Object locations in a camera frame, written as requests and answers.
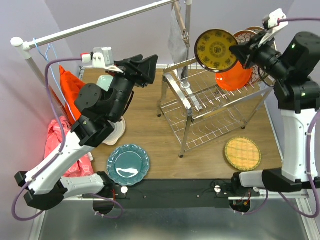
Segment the orange plate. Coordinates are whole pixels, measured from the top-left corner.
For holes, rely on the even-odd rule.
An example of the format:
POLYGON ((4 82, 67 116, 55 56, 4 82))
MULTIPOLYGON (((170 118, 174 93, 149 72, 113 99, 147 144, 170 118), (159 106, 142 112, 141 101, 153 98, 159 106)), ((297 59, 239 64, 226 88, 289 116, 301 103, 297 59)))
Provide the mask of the orange plate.
POLYGON ((221 89, 232 92, 244 87, 251 79, 252 72, 252 68, 244 69, 238 61, 232 69, 216 73, 215 80, 221 89))

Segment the large floral plate brown rim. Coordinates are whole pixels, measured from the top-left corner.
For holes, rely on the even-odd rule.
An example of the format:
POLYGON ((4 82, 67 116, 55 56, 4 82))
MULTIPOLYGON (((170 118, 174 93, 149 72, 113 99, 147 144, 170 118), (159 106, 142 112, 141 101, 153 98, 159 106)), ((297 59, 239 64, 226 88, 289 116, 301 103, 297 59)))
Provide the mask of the large floral plate brown rim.
MULTIPOLYGON (((262 32, 264 29, 260 26, 252 26, 249 27, 247 30, 252 31, 253 33, 247 33, 246 34, 246 41, 249 41, 254 35, 262 32)), ((254 85, 256 82, 260 81, 260 76, 258 74, 258 66, 254 65, 252 67, 252 75, 250 81, 247 83, 247 85, 254 85)))

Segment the yellow patterned dark plate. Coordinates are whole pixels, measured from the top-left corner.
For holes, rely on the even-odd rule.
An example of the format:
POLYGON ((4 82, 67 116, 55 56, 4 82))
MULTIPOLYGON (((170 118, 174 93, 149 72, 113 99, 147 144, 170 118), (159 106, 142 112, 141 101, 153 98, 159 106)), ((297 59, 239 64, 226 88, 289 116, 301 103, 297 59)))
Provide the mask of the yellow patterned dark plate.
POLYGON ((223 29, 210 29, 197 38, 194 56, 207 71, 223 73, 237 64, 237 58, 230 51, 230 47, 237 45, 237 39, 230 32, 223 29))

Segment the woven bamboo plate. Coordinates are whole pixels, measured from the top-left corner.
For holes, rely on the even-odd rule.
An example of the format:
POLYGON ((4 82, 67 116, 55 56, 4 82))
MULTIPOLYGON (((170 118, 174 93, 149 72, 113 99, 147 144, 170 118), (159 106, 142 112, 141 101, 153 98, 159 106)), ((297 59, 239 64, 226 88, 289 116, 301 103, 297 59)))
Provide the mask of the woven bamboo plate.
POLYGON ((232 167, 243 172, 255 170, 262 160, 262 153, 257 144, 240 136, 231 138, 226 143, 224 156, 232 167))

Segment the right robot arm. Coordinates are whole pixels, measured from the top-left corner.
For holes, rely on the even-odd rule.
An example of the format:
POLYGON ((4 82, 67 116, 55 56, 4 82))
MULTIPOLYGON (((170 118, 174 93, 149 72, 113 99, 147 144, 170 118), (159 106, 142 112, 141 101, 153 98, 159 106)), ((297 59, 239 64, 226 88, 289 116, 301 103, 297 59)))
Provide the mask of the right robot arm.
POLYGON ((297 33, 284 53, 273 49, 273 41, 262 42, 261 32, 249 41, 230 47, 244 68, 258 66, 274 79, 273 91, 284 123, 285 152, 282 167, 237 172, 230 191, 241 196, 248 188, 292 193, 319 189, 315 163, 315 125, 320 114, 320 87, 310 74, 320 60, 320 38, 297 33))

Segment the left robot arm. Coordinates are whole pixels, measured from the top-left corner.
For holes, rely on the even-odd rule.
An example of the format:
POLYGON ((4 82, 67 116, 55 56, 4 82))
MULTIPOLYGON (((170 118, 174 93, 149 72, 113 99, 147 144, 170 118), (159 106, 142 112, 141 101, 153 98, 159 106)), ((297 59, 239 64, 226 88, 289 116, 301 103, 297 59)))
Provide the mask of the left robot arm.
POLYGON ((112 194, 114 183, 105 172, 71 178, 65 177, 65 172, 114 132, 113 125, 121 121, 133 100, 134 87, 154 83, 158 58, 139 54, 116 61, 105 68, 113 75, 108 90, 95 83, 81 88, 74 102, 80 117, 62 134, 61 143, 34 169, 15 174, 27 206, 47 211, 70 197, 104 198, 112 194))

